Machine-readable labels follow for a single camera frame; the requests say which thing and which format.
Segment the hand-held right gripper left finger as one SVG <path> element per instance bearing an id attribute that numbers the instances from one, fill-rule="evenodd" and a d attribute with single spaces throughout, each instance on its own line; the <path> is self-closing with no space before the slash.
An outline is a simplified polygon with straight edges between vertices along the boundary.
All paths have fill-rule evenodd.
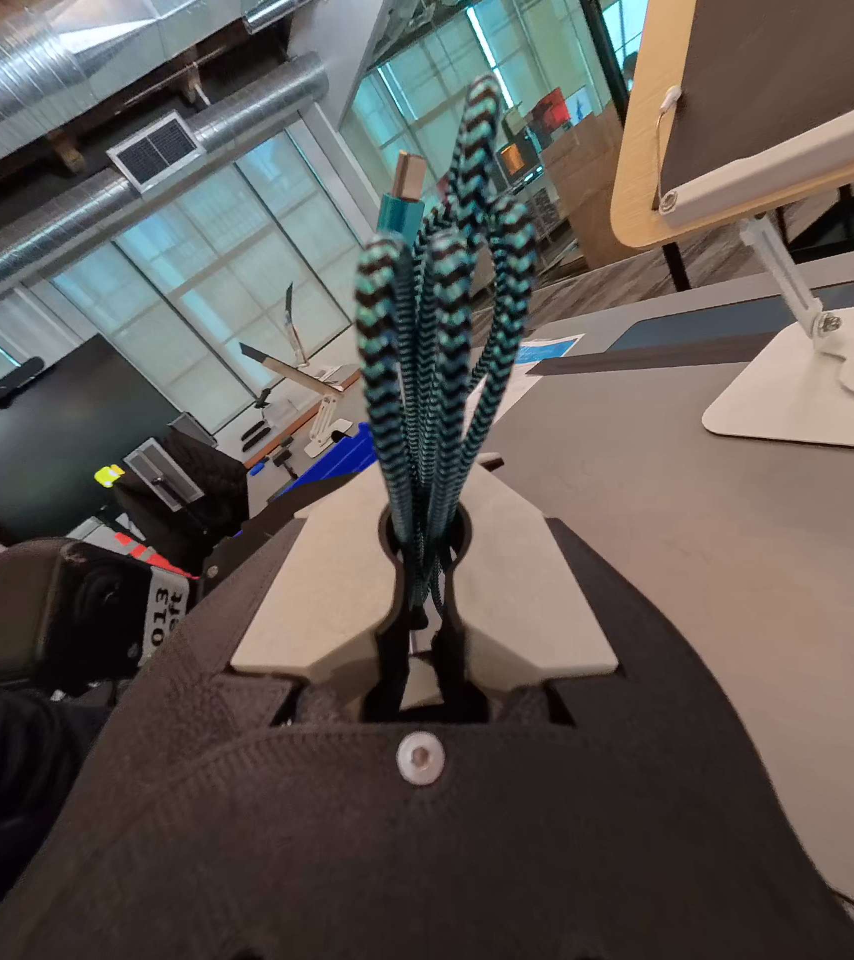
<path id="1" fill-rule="evenodd" d="M 382 472 L 313 504 L 231 668 L 327 686 L 366 719 L 399 711 L 407 684 L 404 565 Z"/>

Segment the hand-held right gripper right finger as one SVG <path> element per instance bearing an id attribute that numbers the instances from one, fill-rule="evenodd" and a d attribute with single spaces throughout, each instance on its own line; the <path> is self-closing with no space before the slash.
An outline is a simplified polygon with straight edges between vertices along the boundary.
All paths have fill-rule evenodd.
<path id="1" fill-rule="evenodd" d="M 458 507 L 464 540 L 450 584 L 468 680 L 504 698 L 614 673 L 618 658 L 543 513 L 480 465 Z"/>

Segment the blue plastic bin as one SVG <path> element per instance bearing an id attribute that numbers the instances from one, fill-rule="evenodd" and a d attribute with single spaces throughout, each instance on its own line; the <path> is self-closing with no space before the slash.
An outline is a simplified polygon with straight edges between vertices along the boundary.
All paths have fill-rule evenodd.
<path id="1" fill-rule="evenodd" d="M 338 434 L 332 445 L 329 446 L 312 465 L 301 473 L 290 465 L 290 445 L 292 438 L 286 438 L 277 448 L 269 461 L 275 466 L 284 469 L 289 475 L 289 482 L 280 486 L 267 499 L 271 503 L 288 491 L 304 484 L 337 478 L 347 474 L 359 474 L 376 462 L 376 454 L 368 422 L 359 423 L 357 433 L 348 436 Z"/>

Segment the large black monitor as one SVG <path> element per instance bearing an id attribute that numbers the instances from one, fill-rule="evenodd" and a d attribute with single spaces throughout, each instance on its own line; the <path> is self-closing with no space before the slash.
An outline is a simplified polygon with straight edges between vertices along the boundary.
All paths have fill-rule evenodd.
<path id="1" fill-rule="evenodd" d="M 0 406 L 0 542 L 65 535 L 108 506 L 96 472 L 180 413 L 100 335 L 46 367 Z"/>

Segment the printed paper leaflet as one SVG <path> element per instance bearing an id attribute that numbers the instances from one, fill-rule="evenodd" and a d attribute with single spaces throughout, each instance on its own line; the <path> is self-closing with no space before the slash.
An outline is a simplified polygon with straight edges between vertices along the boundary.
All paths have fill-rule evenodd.
<path id="1" fill-rule="evenodd" d="M 548 359 L 562 358 L 581 340 L 582 333 L 557 339 L 539 339 L 521 342 L 510 377 L 506 383 L 493 423 L 517 404 L 542 378 L 533 369 Z"/>

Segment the black tape strip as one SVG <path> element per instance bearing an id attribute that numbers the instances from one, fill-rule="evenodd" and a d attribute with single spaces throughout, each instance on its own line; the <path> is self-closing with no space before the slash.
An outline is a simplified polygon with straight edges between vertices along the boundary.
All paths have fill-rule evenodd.
<path id="1" fill-rule="evenodd" d="M 776 336 L 777 332 L 769 331 L 698 342 L 565 355 L 540 361 L 530 374 L 553 377 L 742 364 L 755 359 Z"/>

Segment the black stanchion pole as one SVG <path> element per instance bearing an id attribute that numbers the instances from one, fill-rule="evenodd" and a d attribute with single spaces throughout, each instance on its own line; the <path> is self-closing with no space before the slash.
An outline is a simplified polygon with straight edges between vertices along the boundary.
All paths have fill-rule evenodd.
<path id="1" fill-rule="evenodd" d="M 601 2 L 580 1 L 579 3 L 593 39 L 616 114 L 620 119 L 621 127 L 624 128 L 629 105 L 629 93 L 623 69 L 616 58 L 613 42 L 603 19 Z M 668 243 L 661 246 L 661 251 L 666 260 L 675 290 L 677 292 L 689 291 L 692 285 L 687 276 L 679 246 L 676 243 Z"/>

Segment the plywood cabinet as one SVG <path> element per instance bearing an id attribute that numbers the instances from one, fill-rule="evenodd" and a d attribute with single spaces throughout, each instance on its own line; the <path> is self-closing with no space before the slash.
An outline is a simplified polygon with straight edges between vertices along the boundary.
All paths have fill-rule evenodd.
<path id="1" fill-rule="evenodd" d="M 623 123 L 611 103 L 562 132 L 541 155 L 589 270 L 639 253 L 620 242 L 611 223 L 623 133 Z"/>

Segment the white vent grille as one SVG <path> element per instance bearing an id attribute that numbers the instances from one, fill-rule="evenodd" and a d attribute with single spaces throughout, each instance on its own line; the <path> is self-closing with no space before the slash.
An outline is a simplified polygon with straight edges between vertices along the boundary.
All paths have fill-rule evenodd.
<path id="1" fill-rule="evenodd" d="M 106 153 L 122 176 L 144 195 L 203 159 L 207 152 L 180 113 L 171 111 Z"/>

